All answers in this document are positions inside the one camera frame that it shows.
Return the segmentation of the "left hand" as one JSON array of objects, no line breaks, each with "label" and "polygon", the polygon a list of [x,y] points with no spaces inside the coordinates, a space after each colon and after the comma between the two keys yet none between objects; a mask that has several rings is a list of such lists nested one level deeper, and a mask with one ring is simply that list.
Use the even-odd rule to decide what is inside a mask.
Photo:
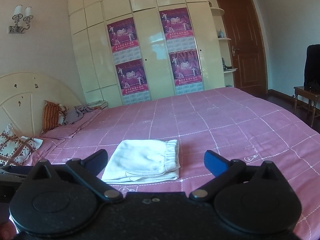
[{"label": "left hand", "polygon": [[12,221],[1,224],[0,240],[12,240],[16,235],[17,231]]}]

